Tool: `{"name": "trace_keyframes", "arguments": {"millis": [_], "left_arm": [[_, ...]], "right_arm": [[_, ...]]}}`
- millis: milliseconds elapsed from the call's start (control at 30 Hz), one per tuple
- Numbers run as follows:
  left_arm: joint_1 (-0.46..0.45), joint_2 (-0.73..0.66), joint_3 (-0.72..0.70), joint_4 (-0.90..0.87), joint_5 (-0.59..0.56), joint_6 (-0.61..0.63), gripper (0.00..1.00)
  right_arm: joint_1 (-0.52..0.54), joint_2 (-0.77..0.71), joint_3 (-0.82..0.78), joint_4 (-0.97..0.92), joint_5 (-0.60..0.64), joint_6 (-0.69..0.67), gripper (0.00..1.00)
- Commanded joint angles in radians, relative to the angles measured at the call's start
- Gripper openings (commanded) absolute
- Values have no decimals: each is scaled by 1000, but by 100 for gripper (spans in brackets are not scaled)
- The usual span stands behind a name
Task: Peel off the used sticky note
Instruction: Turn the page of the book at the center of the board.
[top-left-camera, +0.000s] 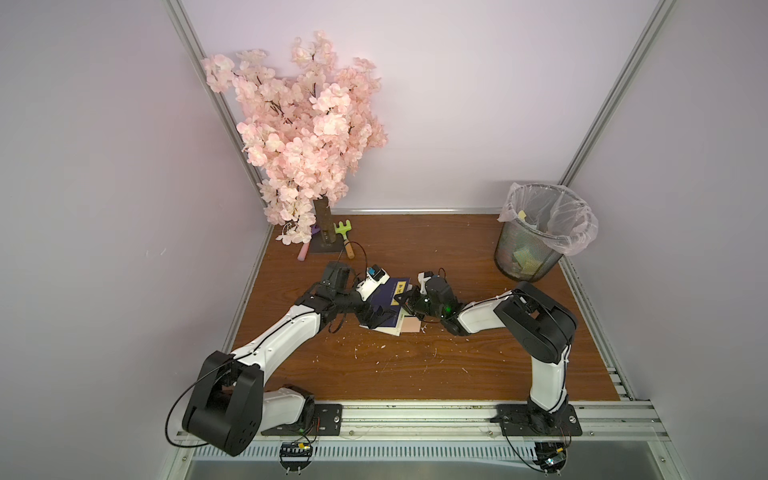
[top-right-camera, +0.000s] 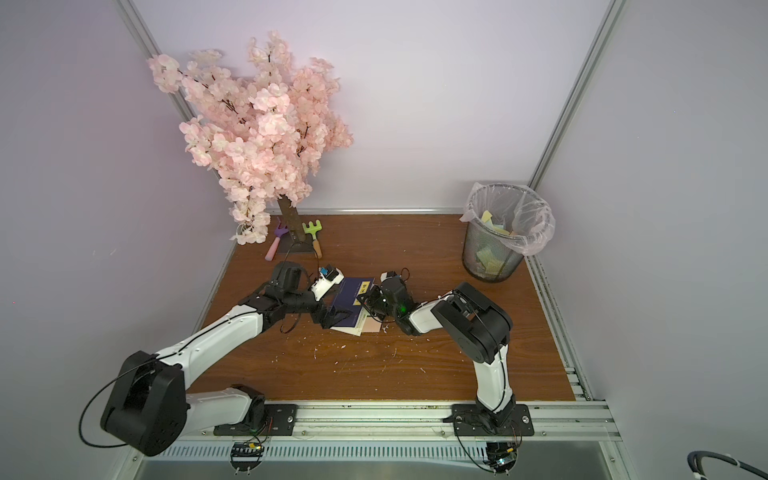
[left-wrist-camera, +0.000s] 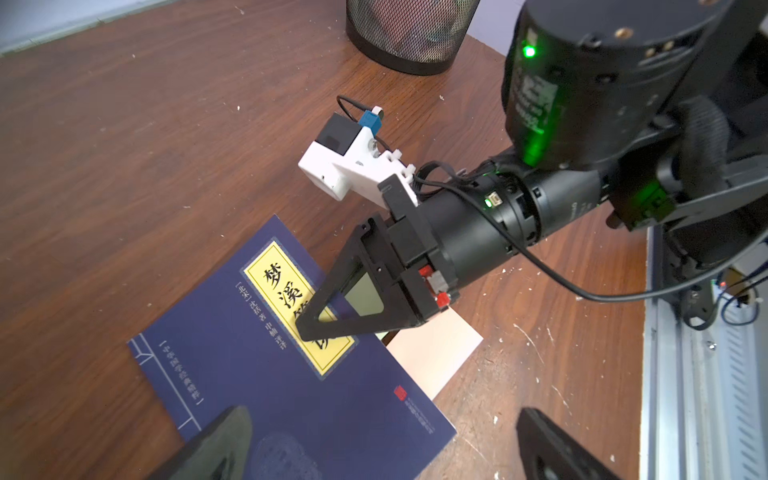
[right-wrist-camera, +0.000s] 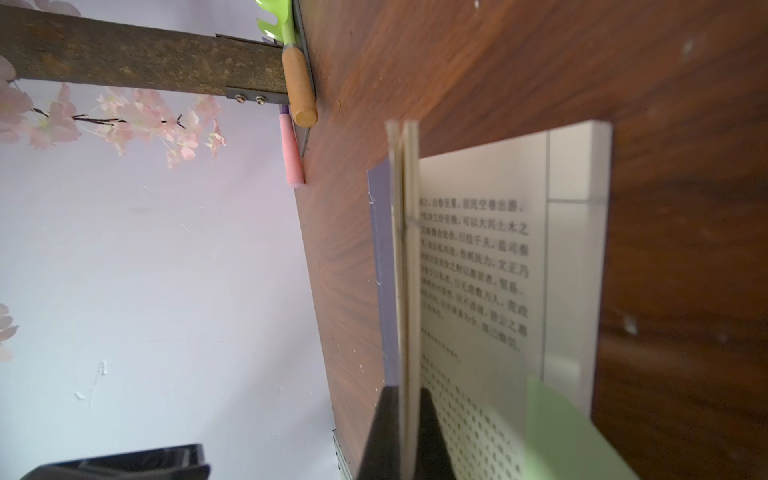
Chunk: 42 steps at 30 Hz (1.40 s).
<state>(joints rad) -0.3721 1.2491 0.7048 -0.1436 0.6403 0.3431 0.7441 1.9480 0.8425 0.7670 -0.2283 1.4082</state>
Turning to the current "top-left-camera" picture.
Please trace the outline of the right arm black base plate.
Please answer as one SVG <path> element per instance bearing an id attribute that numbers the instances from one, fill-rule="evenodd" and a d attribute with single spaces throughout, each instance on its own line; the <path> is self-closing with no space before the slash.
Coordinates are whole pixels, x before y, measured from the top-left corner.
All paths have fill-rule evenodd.
<path id="1" fill-rule="evenodd" d="M 506 436 L 579 437 L 583 435 L 576 410 L 566 402 L 558 410 L 547 412 L 535 404 L 499 404 L 490 420 Z"/>

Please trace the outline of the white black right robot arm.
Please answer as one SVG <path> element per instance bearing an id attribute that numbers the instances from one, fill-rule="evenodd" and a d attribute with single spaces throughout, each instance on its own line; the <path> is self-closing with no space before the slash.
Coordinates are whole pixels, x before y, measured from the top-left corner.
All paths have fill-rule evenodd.
<path id="1" fill-rule="evenodd" d="M 489 299 L 461 303 L 447 280 L 425 277 L 417 287 L 395 295 L 405 311 L 420 320 L 437 319 L 454 336 L 470 336 L 504 328 L 532 362 L 528 412 L 535 419 L 554 420 L 568 401 L 567 365 L 578 320 L 566 307 L 534 284 L 522 281 Z"/>

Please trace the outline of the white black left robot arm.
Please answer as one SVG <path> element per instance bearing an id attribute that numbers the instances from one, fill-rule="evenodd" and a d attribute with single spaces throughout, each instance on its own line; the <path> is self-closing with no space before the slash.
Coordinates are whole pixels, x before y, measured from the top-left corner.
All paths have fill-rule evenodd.
<path id="1" fill-rule="evenodd" d="M 198 448 L 213 446 L 237 456 L 260 433 L 310 431 L 316 422 L 312 394 L 292 386 L 271 392 L 265 387 L 295 350 L 338 315 L 353 314 L 366 326 L 377 317 L 371 298 L 390 276 L 373 265 L 349 284 L 351 272 L 345 263 L 329 263 L 321 280 L 264 333 L 230 353 L 215 351 L 206 357 L 197 380 L 181 394 L 189 398 L 181 429 L 200 440 Z"/>

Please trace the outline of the dark blue paperback book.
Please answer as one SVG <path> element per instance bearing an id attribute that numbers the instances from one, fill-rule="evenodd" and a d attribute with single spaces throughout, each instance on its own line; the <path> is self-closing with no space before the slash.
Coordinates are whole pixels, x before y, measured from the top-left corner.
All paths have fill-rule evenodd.
<path id="1" fill-rule="evenodd" d="M 408 278 L 390 278 L 368 297 L 374 311 L 373 318 L 367 324 L 361 322 L 360 326 L 379 333 L 399 336 L 406 311 L 402 309 L 395 296 L 410 289 Z"/>

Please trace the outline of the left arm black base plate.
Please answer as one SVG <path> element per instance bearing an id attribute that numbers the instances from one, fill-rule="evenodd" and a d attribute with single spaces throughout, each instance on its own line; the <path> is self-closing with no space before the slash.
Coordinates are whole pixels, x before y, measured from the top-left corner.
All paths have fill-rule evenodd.
<path id="1" fill-rule="evenodd" d="M 321 436 L 339 436 L 343 418 L 343 405 L 338 403 L 312 403 L 305 405 L 298 420 L 262 430 L 262 436 L 299 437 L 310 439 Z"/>

